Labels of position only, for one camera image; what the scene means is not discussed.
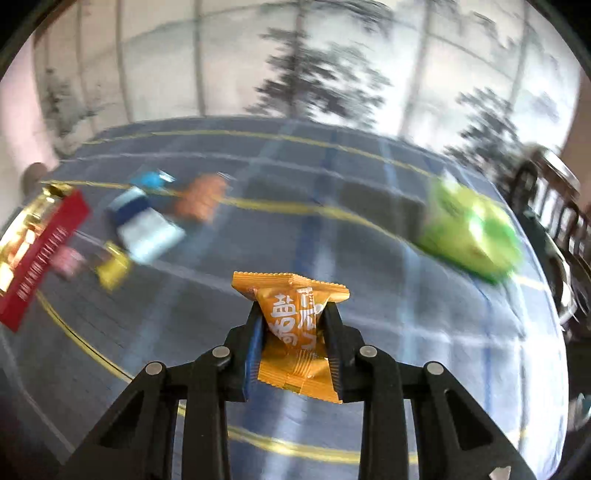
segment wall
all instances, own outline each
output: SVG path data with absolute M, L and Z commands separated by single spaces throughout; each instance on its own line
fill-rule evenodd
M 41 114 L 33 40 L 20 49 L 0 81 L 0 225 L 21 201 L 21 176 L 34 163 L 58 165 Z
M 580 71 L 524 0 L 80 0 L 35 58 L 66 151 L 127 122 L 295 111 L 482 171 L 522 142 L 561 150 Z

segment yellow line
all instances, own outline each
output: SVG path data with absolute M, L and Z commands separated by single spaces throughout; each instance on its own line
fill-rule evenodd
M 40 291 L 37 292 L 37 299 L 41 303 L 43 309 L 47 312 L 47 314 L 51 317 L 51 319 L 55 322 L 55 324 L 60 327 L 63 332 L 74 341 L 76 345 L 78 345 L 87 355 L 89 355 L 95 362 L 99 363 L 101 366 L 106 368 L 109 372 L 111 372 L 117 378 L 129 383 L 132 381 L 133 377 L 125 370 L 123 370 L 119 365 L 113 363 L 107 357 L 105 357 L 102 353 L 100 353 L 96 348 L 94 348 L 91 344 L 89 344 L 86 340 L 84 340 L 80 335 L 78 335 L 74 330 L 72 330 L 64 320 L 59 316 L 59 314 L 53 309 L 51 304 L 47 301 L 45 295 Z
M 109 360 L 85 339 L 78 335 L 74 330 L 72 330 L 72 328 L 54 310 L 53 306 L 49 303 L 42 292 L 37 292 L 37 299 L 41 303 L 41 307 L 43 307 L 54 323 L 57 324 L 57 326 L 59 326 L 62 331 L 71 340 L 73 340 L 74 343 L 80 347 L 84 353 L 89 355 L 95 362 L 126 383 L 130 383 L 134 379 L 131 374 L 127 373 L 119 365 Z M 184 417 L 185 413 L 185 406 L 179 405 L 178 414 Z M 527 436 L 527 427 L 521 431 L 513 430 L 512 432 L 507 433 L 506 436 L 512 442 L 516 442 L 518 439 Z M 360 453 L 354 450 L 339 450 L 317 447 L 313 445 L 302 445 L 300 443 L 288 442 L 287 440 L 259 435 L 258 433 L 250 432 L 249 430 L 243 429 L 241 427 L 235 427 L 231 425 L 228 425 L 228 438 L 237 442 L 248 443 L 262 450 L 266 450 L 267 452 L 273 452 L 279 455 L 305 458 L 319 462 L 347 463 L 351 465 L 356 465 L 359 463 Z M 409 453 L 408 461 L 410 465 L 418 464 L 418 454 L 416 452 Z
M 304 138 L 304 137 L 295 137 L 293 135 L 280 135 L 280 134 L 266 134 L 262 132 L 243 132 L 240 130 L 174 130 L 170 132 L 147 132 L 142 134 L 135 134 L 135 135 L 124 135 L 123 137 L 113 137 L 113 138 L 99 138 L 98 140 L 90 140 L 88 142 L 84 142 L 83 145 L 100 145 L 102 143 L 107 142 L 117 142 L 121 140 L 135 140 L 137 138 L 148 138 L 148 137 L 169 137 L 174 135 L 228 135 L 231 137 L 251 137 L 251 138 L 262 138 L 264 140 L 279 140 L 279 141 L 287 141 L 305 145 L 313 145 L 315 147 L 321 148 L 334 148 L 336 150 L 341 150 L 343 152 L 352 153 L 354 155 L 360 155 L 366 158 L 372 158 L 374 160 L 379 160 L 384 163 L 389 163 L 391 165 L 396 165 L 397 167 L 406 168 L 407 170 L 414 170 L 421 175 L 425 175 L 427 177 L 431 177 L 432 174 L 422 168 L 415 167 L 414 165 L 409 165 L 408 163 L 403 163 L 398 160 L 390 160 L 389 158 L 383 157 L 381 155 L 376 155 L 374 153 L 367 152 L 365 150 L 360 150 L 358 148 L 353 147 L 345 147 L 344 145 L 329 143 L 329 142 L 322 142 L 318 140 L 313 140 L 311 138 Z
M 85 185 L 90 187 L 107 188 L 107 189 L 119 189 L 124 190 L 129 188 L 129 184 L 125 183 L 101 183 L 98 181 L 85 181 L 85 180 L 43 180 L 41 183 L 66 183 L 68 185 Z M 177 190 L 151 190 L 150 193 L 178 197 L 181 195 Z M 414 244 L 408 242 L 406 239 L 386 230 L 385 228 L 376 225 L 375 223 L 367 220 L 367 218 L 357 215 L 346 210 L 342 210 L 338 207 L 327 207 L 322 205 L 314 205 L 311 203 L 297 203 L 297 202 L 276 202 L 274 200 L 251 200 L 236 197 L 226 197 L 222 199 L 221 203 L 230 205 L 236 208 L 244 210 L 256 210 L 258 212 L 267 213 L 280 213 L 283 215 L 320 215 L 335 220 L 342 220 L 344 222 L 356 223 L 357 225 L 363 225 L 367 228 L 371 228 L 376 232 L 379 232 L 391 239 L 398 240 L 406 243 L 411 248 L 420 252 L 420 249 Z M 512 275 L 515 282 L 520 285 L 524 285 L 534 290 L 545 290 L 546 286 L 544 283 L 533 280 L 532 278 L 522 277 L 520 275 Z
M 279 455 L 296 456 L 318 462 L 348 463 L 351 465 L 357 465 L 359 463 L 360 454 L 354 450 L 336 450 L 312 445 L 302 445 L 286 440 L 265 437 L 239 427 L 228 427 L 228 437 L 239 442 L 247 442 L 262 450 Z M 418 455 L 416 453 L 410 453 L 408 455 L 408 461 L 411 465 L 416 465 L 418 463 Z

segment orange package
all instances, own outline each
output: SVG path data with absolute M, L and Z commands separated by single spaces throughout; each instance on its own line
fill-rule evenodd
M 182 192 L 174 206 L 174 213 L 179 217 L 193 217 L 211 223 L 227 188 L 228 180 L 221 174 L 201 175 Z
M 327 302 L 348 299 L 349 290 L 291 273 L 234 272 L 232 287 L 258 301 L 269 326 L 258 379 L 338 403 L 317 321 Z

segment green package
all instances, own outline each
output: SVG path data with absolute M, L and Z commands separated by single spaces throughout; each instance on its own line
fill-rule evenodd
M 521 259 L 515 229 L 501 205 L 448 172 L 433 180 L 418 246 L 493 283 L 506 278 Z

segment orange candy wrapper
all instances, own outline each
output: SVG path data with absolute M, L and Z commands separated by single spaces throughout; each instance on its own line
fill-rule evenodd
M 291 273 L 234 272 L 232 287 L 258 301 L 269 326 L 258 379 L 339 403 L 317 321 L 327 302 L 348 299 L 349 290 Z

